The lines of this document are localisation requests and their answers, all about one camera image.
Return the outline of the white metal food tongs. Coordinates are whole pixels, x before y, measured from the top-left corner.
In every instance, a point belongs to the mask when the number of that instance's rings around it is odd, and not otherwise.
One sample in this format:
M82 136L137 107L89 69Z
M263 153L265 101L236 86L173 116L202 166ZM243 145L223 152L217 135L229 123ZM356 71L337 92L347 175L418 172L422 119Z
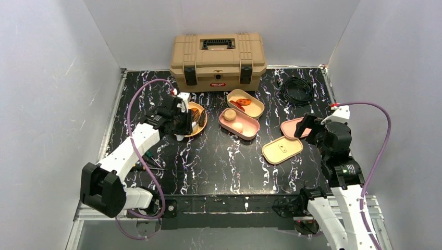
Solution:
M190 119L190 121L191 121L191 129L193 130L193 128L194 128L195 125L196 125L196 121L193 121L193 120L192 120L192 113L191 113L191 110L188 109L188 111L189 111L189 114L191 115L191 119ZM176 139L177 139L177 141L182 141L184 138L185 138L185 135L179 135L179 134L176 134Z

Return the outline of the fried chicken piece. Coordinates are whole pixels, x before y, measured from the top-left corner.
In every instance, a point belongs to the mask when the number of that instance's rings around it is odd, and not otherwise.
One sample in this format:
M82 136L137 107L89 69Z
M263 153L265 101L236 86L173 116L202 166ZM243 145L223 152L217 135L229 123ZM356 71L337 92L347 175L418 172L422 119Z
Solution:
M192 113L192 120L193 121L198 121L199 118L200 118L200 115L201 115L200 111L197 108L194 108L194 107L191 108L190 110L191 110L191 113Z

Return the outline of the dark brown sea cucumber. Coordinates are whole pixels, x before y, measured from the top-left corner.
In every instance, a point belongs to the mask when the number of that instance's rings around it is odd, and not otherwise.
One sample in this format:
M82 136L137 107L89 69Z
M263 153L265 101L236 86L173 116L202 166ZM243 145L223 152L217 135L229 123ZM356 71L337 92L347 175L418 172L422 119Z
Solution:
M203 111L201 111L201 114L200 114L200 117L199 117L199 120L198 120L198 126L200 128L204 127L205 120L206 120L206 111L203 110Z

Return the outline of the round beige bun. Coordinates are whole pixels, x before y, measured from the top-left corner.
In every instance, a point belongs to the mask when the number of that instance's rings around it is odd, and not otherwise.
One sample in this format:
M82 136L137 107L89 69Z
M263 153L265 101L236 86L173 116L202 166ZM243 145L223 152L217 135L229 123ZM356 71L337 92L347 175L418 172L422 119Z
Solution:
M232 122L236 119L237 113L234 109L227 109L224 112L223 117L226 121Z

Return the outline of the red sausage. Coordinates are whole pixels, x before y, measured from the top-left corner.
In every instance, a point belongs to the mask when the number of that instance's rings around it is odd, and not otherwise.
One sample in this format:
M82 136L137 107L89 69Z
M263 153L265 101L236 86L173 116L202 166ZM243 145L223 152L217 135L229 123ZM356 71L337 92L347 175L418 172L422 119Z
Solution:
M230 101L230 103L233 104L235 107L237 107L242 112L245 112L245 109L239 103L237 103L235 101Z

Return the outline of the white boiled egg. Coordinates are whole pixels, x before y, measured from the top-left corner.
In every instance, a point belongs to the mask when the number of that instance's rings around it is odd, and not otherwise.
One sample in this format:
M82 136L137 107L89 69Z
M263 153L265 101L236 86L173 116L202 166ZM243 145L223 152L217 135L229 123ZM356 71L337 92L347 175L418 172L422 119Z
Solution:
M231 128L234 129L235 131L237 131L238 133L243 132L243 124L241 122L234 122L231 125Z

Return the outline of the orange chicken wing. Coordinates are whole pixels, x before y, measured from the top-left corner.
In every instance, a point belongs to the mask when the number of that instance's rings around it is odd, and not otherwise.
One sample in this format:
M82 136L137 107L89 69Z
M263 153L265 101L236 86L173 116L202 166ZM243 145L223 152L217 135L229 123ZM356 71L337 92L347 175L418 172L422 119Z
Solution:
M236 103L238 103L241 106L248 106L251 104L251 100L247 98L240 98L236 100Z

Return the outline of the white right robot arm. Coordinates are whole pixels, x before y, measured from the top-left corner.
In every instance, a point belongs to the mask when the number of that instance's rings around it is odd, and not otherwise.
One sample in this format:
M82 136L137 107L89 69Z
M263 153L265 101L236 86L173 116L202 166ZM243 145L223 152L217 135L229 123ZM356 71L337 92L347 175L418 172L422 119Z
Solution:
M294 199L276 200L273 211L281 217L311 215L332 249L380 249L365 208L365 179L360 165L350 156L352 136L347 122L305 115L294 135L300 137L306 129L311 130L306 141L321 155L321 169L342 218L338 219L321 187L304 187Z

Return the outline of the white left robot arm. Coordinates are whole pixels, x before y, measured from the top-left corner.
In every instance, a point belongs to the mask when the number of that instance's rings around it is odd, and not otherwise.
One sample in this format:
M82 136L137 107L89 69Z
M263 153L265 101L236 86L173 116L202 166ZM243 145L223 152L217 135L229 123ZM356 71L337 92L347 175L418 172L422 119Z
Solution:
M112 153L97 164L87 163L81 173L80 201L110 218L124 209L148 208L153 194L139 187L124 187L124 180L133 165L163 136L183 138L193 131L190 99L186 92L167 95Z

